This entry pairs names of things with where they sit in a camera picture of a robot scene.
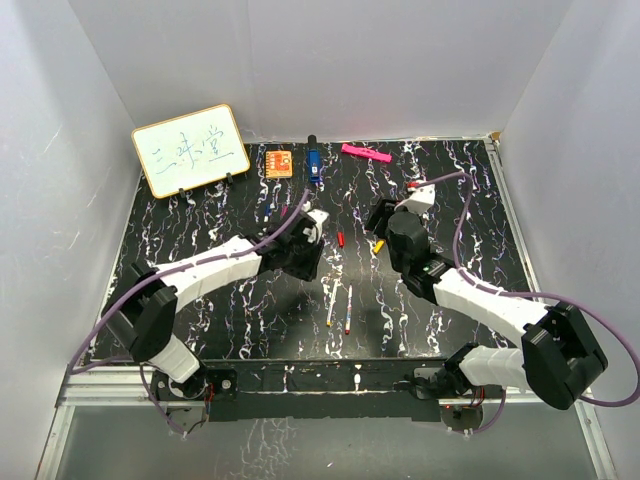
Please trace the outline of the blue marker pen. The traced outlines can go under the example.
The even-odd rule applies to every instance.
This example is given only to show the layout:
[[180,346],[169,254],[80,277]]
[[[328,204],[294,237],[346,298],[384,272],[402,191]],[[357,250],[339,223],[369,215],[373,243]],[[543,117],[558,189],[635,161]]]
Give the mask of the blue marker pen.
[[265,212],[264,212],[264,217],[263,217],[263,221],[266,223],[269,221],[272,210],[274,209],[274,205],[273,203],[269,203],[266,207],[265,207]]

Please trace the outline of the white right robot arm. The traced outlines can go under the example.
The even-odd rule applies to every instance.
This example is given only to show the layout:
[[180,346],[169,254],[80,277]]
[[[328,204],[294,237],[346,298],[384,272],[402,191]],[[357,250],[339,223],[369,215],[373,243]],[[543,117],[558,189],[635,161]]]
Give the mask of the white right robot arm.
[[418,389],[440,398],[466,397],[486,385],[513,387],[566,410],[607,369],[604,351],[577,307],[507,297],[486,282],[468,283],[452,260],[432,250],[414,203],[379,199],[365,228],[386,243],[392,269],[412,294],[474,319],[512,344],[467,343],[435,373],[417,376]]

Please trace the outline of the yellow marker pen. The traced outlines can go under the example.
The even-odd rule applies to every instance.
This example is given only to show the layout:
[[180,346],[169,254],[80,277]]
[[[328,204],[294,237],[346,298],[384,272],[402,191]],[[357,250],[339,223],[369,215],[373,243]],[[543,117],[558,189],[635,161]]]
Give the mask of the yellow marker pen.
[[332,316],[333,316],[333,310],[334,310],[334,306],[335,306],[335,302],[336,302],[336,295],[337,295],[337,290],[338,290],[338,286],[339,286],[339,279],[334,279],[333,281],[333,286],[331,289],[331,294],[329,297],[329,305],[327,308],[327,316],[326,316],[326,326],[327,327],[331,327],[332,326]]

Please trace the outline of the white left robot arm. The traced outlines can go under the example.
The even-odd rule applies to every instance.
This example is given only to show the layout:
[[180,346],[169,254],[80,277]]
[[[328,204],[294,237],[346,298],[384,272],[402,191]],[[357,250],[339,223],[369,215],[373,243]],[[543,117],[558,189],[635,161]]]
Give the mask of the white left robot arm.
[[176,314],[200,297],[265,272],[314,280],[328,218],[323,210],[300,211],[181,261],[157,267],[131,264],[104,310],[110,315],[105,327],[134,362],[165,374],[174,395],[195,399],[206,389],[207,368],[173,333]]

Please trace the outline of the yellow pen cap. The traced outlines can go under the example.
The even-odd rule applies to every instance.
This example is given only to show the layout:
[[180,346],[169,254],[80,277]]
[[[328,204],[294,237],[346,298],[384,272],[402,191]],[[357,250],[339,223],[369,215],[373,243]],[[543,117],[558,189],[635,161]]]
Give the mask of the yellow pen cap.
[[385,244],[384,240],[379,240],[376,243],[376,245],[375,245],[375,247],[373,249],[373,252],[374,252],[375,255],[377,255],[382,250],[382,248],[384,247],[384,244]]

